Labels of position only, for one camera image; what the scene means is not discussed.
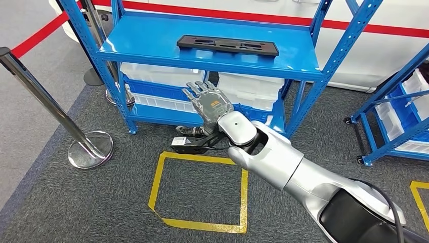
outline yellow tape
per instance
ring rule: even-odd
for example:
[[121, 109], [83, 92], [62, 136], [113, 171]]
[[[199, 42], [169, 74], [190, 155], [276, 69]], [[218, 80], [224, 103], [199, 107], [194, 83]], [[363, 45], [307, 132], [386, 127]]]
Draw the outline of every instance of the yellow tape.
[[207, 231], [216, 231], [224, 233], [246, 233], [247, 231], [247, 178], [248, 173], [245, 170], [241, 170], [241, 195], [240, 195], [240, 225], [230, 225], [230, 224], [214, 224], [214, 223], [205, 223], [197, 221], [188, 221], [180, 219], [168, 219], [160, 216], [159, 213], [155, 211], [155, 202], [158, 196], [159, 184], [161, 181], [162, 170], [164, 169], [164, 160], [165, 158], [176, 158], [176, 159], [185, 159], [198, 162], [207, 162], [207, 163], [221, 163], [227, 165], [235, 165], [232, 160], [229, 158], [220, 158], [220, 157], [210, 157], [202, 155], [193, 155], [193, 154], [178, 154], [172, 152], [163, 152], [159, 156], [158, 165], [156, 167], [155, 176], [153, 178], [152, 190], [149, 197], [149, 208], [169, 226], [177, 228], [186, 228], [186, 229], [197, 229], [197, 230], [207, 230]]
[[424, 207], [423, 201], [421, 200], [420, 194], [417, 191], [418, 188], [429, 189], [429, 183], [411, 181], [411, 185], [410, 185], [411, 193], [413, 194], [417, 207], [420, 210], [421, 216], [423, 217], [423, 221], [424, 221], [424, 224], [426, 225], [426, 229], [429, 231], [429, 216], [427, 215], [427, 211], [426, 211], [426, 208]]

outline stanchion post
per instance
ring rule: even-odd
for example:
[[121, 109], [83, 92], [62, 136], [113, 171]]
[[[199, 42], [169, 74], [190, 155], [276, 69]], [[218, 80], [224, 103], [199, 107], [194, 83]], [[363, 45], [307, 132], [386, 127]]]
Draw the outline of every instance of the stanchion post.
[[[101, 19], [98, 16], [97, 10], [95, 9], [94, 4], [92, 3], [91, 0], [82, 0], [82, 3], [83, 3], [82, 5], [85, 7], [90, 25], [95, 31], [94, 33], [95, 40], [98, 46], [100, 47], [106, 40], [106, 33], [104, 32]], [[112, 73], [113, 79], [115, 80], [116, 88], [120, 89], [117, 64], [112, 61], [106, 61], [106, 63], [107, 63], [107, 67]], [[111, 97], [111, 94], [109, 93], [109, 90], [106, 90], [106, 98], [110, 103], [115, 104], [115, 102]], [[125, 89], [125, 101], [127, 106], [130, 106], [135, 102], [134, 97], [126, 89]]]
[[48, 110], [76, 139], [68, 151], [70, 163], [80, 169], [103, 164], [113, 154], [112, 137], [102, 131], [84, 134], [30, 71], [7, 47], [0, 47], [0, 63]]

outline red stripe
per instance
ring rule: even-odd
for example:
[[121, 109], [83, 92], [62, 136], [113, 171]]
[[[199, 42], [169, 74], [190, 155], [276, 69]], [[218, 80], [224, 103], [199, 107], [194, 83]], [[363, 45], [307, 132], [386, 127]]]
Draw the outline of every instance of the red stripe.
[[64, 22], [68, 20], [67, 14], [63, 12], [58, 15], [55, 19], [45, 25], [42, 29], [32, 35], [30, 38], [26, 39], [23, 43], [19, 44], [17, 47], [13, 48], [12, 53], [17, 57], [22, 57], [25, 53], [31, 50], [34, 46], [43, 41], [48, 37], [52, 32], [58, 29]]
[[[93, 3], [95, 5], [108, 6], [108, 7], [111, 6], [109, 0], [93, 0]], [[184, 15], [201, 16], [201, 17], [278, 23], [278, 24], [293, 24], [293, 25], [308, 26], [310, 25], [312, 20], [310, 18], [302, 18], [302, 17], [251, 14], [251, 13], [241, 13], [241, 12], [222, 11], [222, 10], [178, 7], [178, 6], [169, 6], [169, 5], [160, 5], [160, 4], [146, 4], [146, 3], [137, 3], [137, 2], [129, 2], [129, 1], [123, 1], [123, 4], [124, 4], [124, 7], [128, 9], [171, 13], [171, 14], [184, 14]], [[46, 37], [48, 37], [52, 32], [54, 32], [67, 20], [68, 20], [67, 14], [63, 12], [55, 19], [53, 19], [51, 22], [49, 22], [46, 26], [44, 26], [42, 29], [40, 29], [38, 32], [36, 32], [34, 35], [32, 35], [30, 38], [28, 38], [23, 43], [15, 47], [12, 50], [12, 53], [18, 58], [22, 57], [25, 53], [27, 53], [34, 46], [36, 46], [41, 41], [43, 41]], [[342, 22], [342, 21], [324, 20], [322, 23], [322, 27], [344, 30], [347, 28], [348, 24], [349, 23]], [[365, 32], [429, 38], [429, 30], [427, 29], [404, 28], [404, 27], [394, 27], [394, 26], [374, 25], [374, 24], [369, 24], [365, 28]]]
[[[93, 3], [95, 5], [110, 6], [110, 0], [93, 0]], [[124, 4], [124, 7], [128, 9], [162, 12], [162, 13], [170, 13], [170, 14], [184, 14], [184, 15], [193, 15], [193, 16], [200, 16], [200, 17], [278, 23], [278, 24], [293, 24], [293, 25], [308, 26], [310, 25], [312, 20], [311, 18], [302, 18], [302, 17], [277, 16], [277, 15], [268, 15], [268, 14], [251, 14], [251, 13], [231, 12], [231, 11], [222, 11], [222, 10], [178, 7], [178, 6], [169, 6], [169, 5], [160, 5], [160, 4], [137, 3], [137, 2], [129, 2], [129, 1], [123, 1], [123, 4]], [[349, 24], [348, 22], [324, 20], [322, 27], [344, 30], [347, 28], [348, 24]], [[369, 24], [364, 31], [368, 33], [429, 38], [429, 30], [427, 29], [404, 28], [404, 27]]]

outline blue metal shelf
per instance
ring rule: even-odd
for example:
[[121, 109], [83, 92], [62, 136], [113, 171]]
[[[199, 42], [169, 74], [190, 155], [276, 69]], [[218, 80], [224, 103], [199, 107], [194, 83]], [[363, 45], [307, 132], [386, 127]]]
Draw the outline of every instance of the blue metal shelf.
[[[395, 150], [401, 144], [409, 140], [427, 142], [429, 136], [429, 118], [421, 120], [413, 103], [407, 106], [410, 98], [421, 95], [427, 95], [427, 91], [421, 91], [414, 94], [406, 94], [402, 87], [402, 81], [405, 80], [415, 69], [429, 56], [429, 44], [427, 44], [414, 58], [412, 58], [399, 72], [397, 72], [378, 92], [376, 92], [355, 114], [351, 116], [351, 122], [357, 124], [362, 122], [366, 136], [371, 146], [371, 152], [362, 156], [363, 164], [371, 166], [372, 162], [385, 155], [399, 156], [406, 158], [415, 158], [429, 160], [429, 154], [412, 151]], [[390, 102], [398, 115], [404, 133], [389, 140], [387, 131], [383, 122], [380, 120], [375, 105], [383, 102]], [[373, 112], [380, 128], [384, 145], [377, 147], [374, 136], [366, 119], [368, 113]]]
[[[274, 42], [279, 56], [179, 50], [184, 34]], [[106, 60], [316, 81], [322, 78], [307, 27], [126, 12], [100, 48]]]
[[[364, 0], [358, 7], [355, 1], [347, 0], [353, 18], [323, 70], [319, 70], [315, 46], [332, 0], [320, 2], [310, 26], [129, 12], [123, 8], [122, 0], [111, 0], [114, 28], [101, 47], [96, 44], [76, 1], [60, 0], [89, 58], [93, 61], [94, 68], [97, 69], [116, 102], [130, 133], [137, 132], [136, 120], [175, 125], [180, 125], [178, 124], [180, 122], [183, 122], [182, 125], [189, 125], [196, 120], [176, 119], [175, 114], [170, 116], [162, 110], [140, 105], [136, 105], [130, 112], [125, 102], [124, 80], [121, 78], [123, 74], [119, 74], [119, 89], [117, 89], [105, 61], [284, 78], [285, 86], [281, 89], [281, 99], [274, 104], [275, 112], [270, 126], [288, 138], [296, 132], [382, 3], [382, 0]], [[186, 34], [274, 42], [279, 50], [279, 56], [231, 54], [200, 49], [180, 50], [176, 46], [176, 41]], [[283, 99], [293, 80], [313, 81], [313, 83], [305, 97], [302, 95], [305, 85], [299, 87], [293, 113], [289, 123], [286, 124]]]
[[[285, 112], [282, 99], [278, 99], [273, 105], [273, 111], [269, 113], [272, 119], [267, 126], [284, 135]], [[157, 123], [165, 125], [200, 126], [203, 121], [196, 113], [164, 109], [153, 106], [135, 104], [131, 110], [130, 118], [136, 122]]]

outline white plastic crate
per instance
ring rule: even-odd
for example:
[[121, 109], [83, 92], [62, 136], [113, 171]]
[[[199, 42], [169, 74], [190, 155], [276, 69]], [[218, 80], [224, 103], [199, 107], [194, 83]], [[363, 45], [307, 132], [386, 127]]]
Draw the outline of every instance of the white plastic crate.
[[277, 97], [275, 99], [263, 95], [255, 95], [246, 92], [240, 91], [230, 91], [230, 90], [222, 90], [224, 94], [228, 97], [228, 99], [233, 104], [241, 104], [245, 106], [250, 106], [259, 110], [272, 111], [273, 104], [277, 101]]
[[383, 122], [389, 140], [392, 141], [404, 133], [401, 121], [390, 102], [376, 105], [375, 110], [377, 111], [378, 117], [380, 117], [380, 120]]
[[186, 83], [203, 81], [204, 71], [123, 62], [120, 68], [129, 79], [186, 87]]
[[283, 78], [226, 72], [219, 73], [218, 88], [221, 90], [263, 95], [269, 97], [269, 99], [277, 100], [279, 89], [283, 85]]
[[[429, 84], [421, 75], [420, 70], [416, 69], [413, 75], [407, 81], [402, 83], [402, 87], [405, 93], [412, 94], [420, 91], [429, 90]], [[421, 120], [429, 117], [429, 95], [423, 95], [420, 97], [412, 97], [414, 106], [417, 109], [418, 116]]]
[[159, 108], [165, 108], [170, 110], [185, 111], [191, 113], [197, 113], [191, 102], [175, 100], [151, 95], [143, 95], [137, 93], [131, 93], [136, 99], [136, 104], [148, 105]]
[[409, 140], [398, 146], [395, 150], [415, 153], [429, 153], [429, 143]]
[[[390, 102], [385, 102], [375, 107], [378, 116], [383, 122], [384, 128], [387, 131], [388, 138], [390, 141], [397, 138], [399, 135], [404, 133], [401, 121], [396, 115]], [[398, 151], [416, 152], [416, 153], [429, 153], [429, 143], [409, 140], [402, 145], [395, 148]]]

